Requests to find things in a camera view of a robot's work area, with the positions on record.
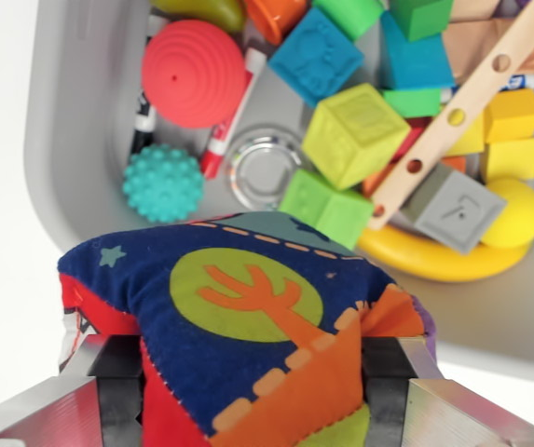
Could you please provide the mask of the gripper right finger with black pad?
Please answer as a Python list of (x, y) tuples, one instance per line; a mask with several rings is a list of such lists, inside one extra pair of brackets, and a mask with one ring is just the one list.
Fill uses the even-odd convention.
[(423, 337), (364, 337), (366, 446), (534, 446), (534, 425), (444, 378)]

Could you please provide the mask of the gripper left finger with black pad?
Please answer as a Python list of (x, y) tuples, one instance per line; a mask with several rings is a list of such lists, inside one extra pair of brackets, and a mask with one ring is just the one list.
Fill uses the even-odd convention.
[(140, 446), (140, 338), (88, 336), (60, 374), (0, 403), (0, 446)]

